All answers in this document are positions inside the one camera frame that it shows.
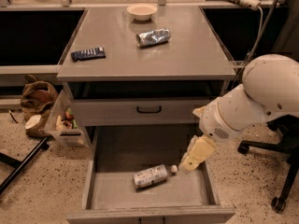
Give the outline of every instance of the white bowl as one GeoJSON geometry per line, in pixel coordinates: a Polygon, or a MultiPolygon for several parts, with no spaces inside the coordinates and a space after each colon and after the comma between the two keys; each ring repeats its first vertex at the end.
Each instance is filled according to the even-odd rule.
{"type": "Polygon", "coordinates": [[[127,8],[127,11],[138,21],[147,21],[151,15],[156,13],[158,8],[150,4],[135,4],[127,8]]]}

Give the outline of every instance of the cabinet top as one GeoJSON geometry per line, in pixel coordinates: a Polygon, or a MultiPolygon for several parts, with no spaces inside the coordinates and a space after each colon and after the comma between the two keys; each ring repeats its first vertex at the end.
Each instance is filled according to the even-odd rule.
{"type": "Polygon", "coordinates": [[[149,21],[135,21],[126,7],[90,7],[60,66],[61,81],[231,79],[227,60],[198,6],[158,7],[149,21]],[[168,28],[161,45],[139,48],[136,34],[168,28]],[[73,62],[71,52],[103,47],[105,59],[73,62]]]}

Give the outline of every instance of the wrapped snack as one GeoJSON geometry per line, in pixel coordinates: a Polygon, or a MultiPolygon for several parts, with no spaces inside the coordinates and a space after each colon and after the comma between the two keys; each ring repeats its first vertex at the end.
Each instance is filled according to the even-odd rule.
{"type": "Polygon", "coordinates": [[[140,48],[160,44],[168,41],[170,38],[170,31],[167,28],[153,30],[142,34],[137,34],[137,45],[140,48]]]}

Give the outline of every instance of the open drawer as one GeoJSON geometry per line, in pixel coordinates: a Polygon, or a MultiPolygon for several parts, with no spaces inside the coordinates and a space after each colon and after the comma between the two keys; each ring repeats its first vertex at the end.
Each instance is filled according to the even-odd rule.
{"type": "Polygon", "coordinates": [[[185,175],[135,189],[133,173],[159,164],[179,165],[195,124],[102,126],[90,162],[81,213],[71,224],[225,223],[235,213],[223,208],[207,162],[185,175]]]}

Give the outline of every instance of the drawer handle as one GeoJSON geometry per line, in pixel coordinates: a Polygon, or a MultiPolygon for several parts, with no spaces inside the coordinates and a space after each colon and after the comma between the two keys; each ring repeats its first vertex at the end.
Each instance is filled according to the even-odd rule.
{"type": "Polygon", "coordinates": [[[162,107],[159,105],[157,108],[150,110],[149,108],[142,108],[138,106],[136,111],[139,114],[158,114],[162,111],[162,107]]]}
{"type": "Polygon", "coordinates": [[[163,217],[163,219],[162,219],[162,224],[166,224],[166,219],[165,219],[165,217],[163,217]]]}
{"type": "Polygon", "coordinates": [[[59,136],[81,136],[80,132],[62,132],[59,136]]]}

